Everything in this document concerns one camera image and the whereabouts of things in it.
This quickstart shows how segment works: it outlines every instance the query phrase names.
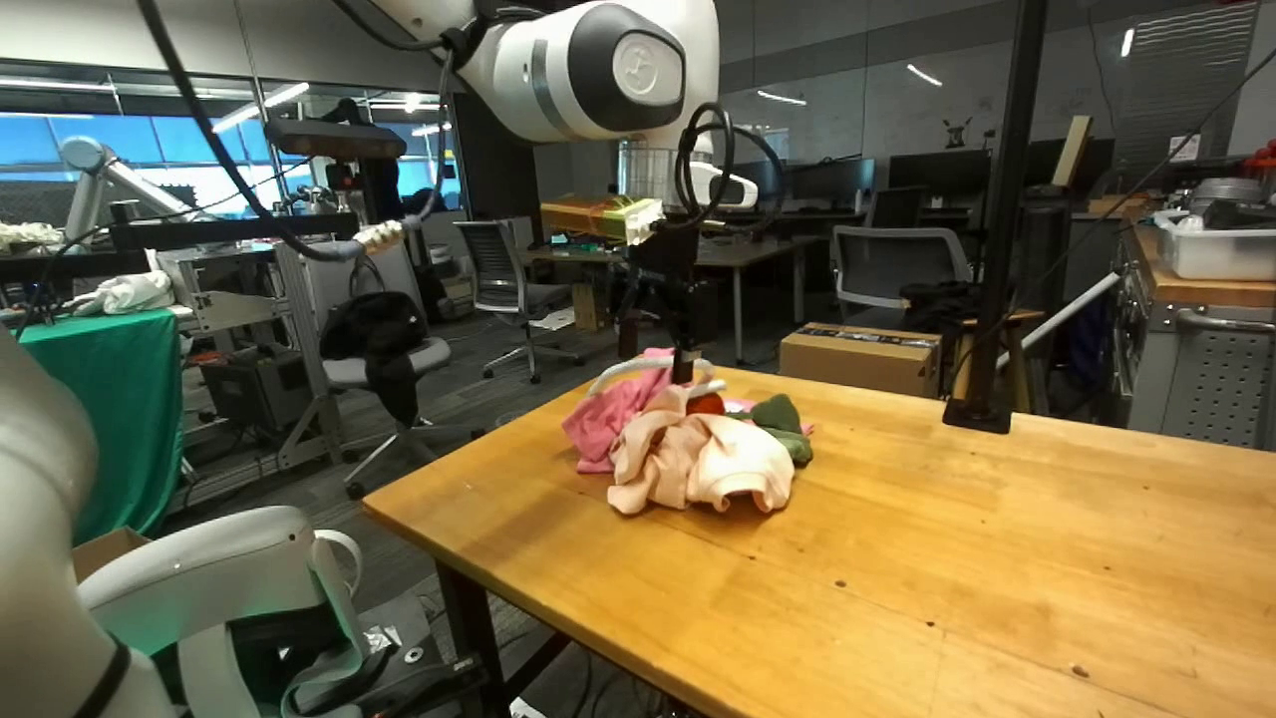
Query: crumpled cloth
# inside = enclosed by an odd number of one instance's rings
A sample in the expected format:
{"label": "crumpled cloth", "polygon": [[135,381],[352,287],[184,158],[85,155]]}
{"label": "crumpled cloth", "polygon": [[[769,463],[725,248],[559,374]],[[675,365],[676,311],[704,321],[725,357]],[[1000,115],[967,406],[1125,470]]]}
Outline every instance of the crumpled cloth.
{"label": "crumpled cloth", "polygon": [[647,410],[622,432],[614,487],[619,514],[711,503],[728,509],[748,499],[760,514],[789,505],[793,459],[769,432],[728,414]]}
{"label": "crumpled cloth", "polygon": [[[608,450],[622,437],[622,425],[648,406],[675,406],[681,397],[663,397],[669,392],[669,364],[675,352],[648,346],[630,364],[614,364],[594,377],[591,397],[563,421],[571,446],[575,446],[575,467],[580,473],[608,473]],[[691,388],[711,388],[715,369],[711,364],[692,364],[692,381]]]}
{"label": "crumpled cloth", "polygon": [[170,283],[163,272],[144,275],[113,275],[95,292],[73,296],[73,316],[127,316],[127,311],[154,311],[170,308]]}

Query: black pole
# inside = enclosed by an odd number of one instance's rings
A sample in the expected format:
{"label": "black pole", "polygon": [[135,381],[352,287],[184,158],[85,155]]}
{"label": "black pole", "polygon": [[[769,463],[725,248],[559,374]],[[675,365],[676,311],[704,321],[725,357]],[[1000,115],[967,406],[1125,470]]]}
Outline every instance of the black pole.
{"label": "black pole", "polygon": [[1000,155],[991,171],[990,248],[986,248],[986,272],[980,272],[986,287],[980,287],[976,329],[967,352],[967,381],[958,381],[946,406],[946,421],[954,425],[1008,432],[1008,388],[998,369],[998,354],[1008,346],[1006,342],[1008,253],[1011,253],[1011,227],[1020,214],[1023,146],[1031,131],[1043,10],[1047,10],[1047,0],[1015,5],[1015,35],[1008,50],[1008,91],[1006,91],[1006,115],[1000,115]]}

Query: black stand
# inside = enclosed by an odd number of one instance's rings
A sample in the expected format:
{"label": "black stand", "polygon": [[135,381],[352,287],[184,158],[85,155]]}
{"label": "black stand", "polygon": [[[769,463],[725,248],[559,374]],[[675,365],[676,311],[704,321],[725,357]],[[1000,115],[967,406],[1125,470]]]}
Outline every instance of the black stand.
{"label": "black stand", "polygon": [[697,221],[663,217],[647,241],[630,252],[630,287],[622,303],[619,354],[639,354],[639,321],[655,316],[669,325],[675,340],[675,369],[669,381],[692,377],[692,300],[697,300]]}
{"label": "black stand", "polygon": [[946,406],[946,421],[1000,432],[1000,433],[1008,432],[1008,388],[1006,388],[1006,374],[998,369],[998,354],[1008,352],[1000,320],[1008,308],[1008,253],[1011,253],[1011,227],[1015,227],[1020,188],[1023,188],[1023,146],[1031,131],[1043,10],[1047,10],[1043,0],[1015,5],[1015,35],[1011,35],[1011,65],[1008,65],[1008,91],[1006,91],[1006,119],[1000,119],[1000,158],[991,174],[991,214],[990,214],[976,340],[967,352],[967,381],[958,388]]}

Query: table leg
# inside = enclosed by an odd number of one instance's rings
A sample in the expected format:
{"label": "table leg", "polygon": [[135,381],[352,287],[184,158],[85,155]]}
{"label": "table leg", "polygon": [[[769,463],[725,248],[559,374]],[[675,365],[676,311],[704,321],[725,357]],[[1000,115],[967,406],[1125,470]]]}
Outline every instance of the table leg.
{"label": "table leg", "polygon": [[805,241],[793,248],[793,321],[805,320]]}
{"label": "table leg", "polygon": [[728,272],[735,364],[747,364],[747,267]]}
{"label": "table leg", "polygon": [[457,701],[463,718],[509,713],[503,654],[486,611],[486,588],[438,561],[438,588],[457,660],[477,660],[477,691]]}

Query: pink cloth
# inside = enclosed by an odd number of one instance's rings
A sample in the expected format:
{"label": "pink cloth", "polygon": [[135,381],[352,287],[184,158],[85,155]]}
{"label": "pink cloth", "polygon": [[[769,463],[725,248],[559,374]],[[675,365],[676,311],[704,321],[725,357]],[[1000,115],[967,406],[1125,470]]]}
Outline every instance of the pink cloth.
{"label": "pink cloth", "polygon": [[728,509],[748,499],[760,514],[789,505],[793,459],[760,425],[728,414],[647,410],[624,421],[606,503],[639,514],[648,503]]}
{"label": "pink cloth", "polygon": [[622,374],[566,418],[563,432],[580,473],[608,473],[608,450],[622,425],[664,388],[664,374],[663,365]]}

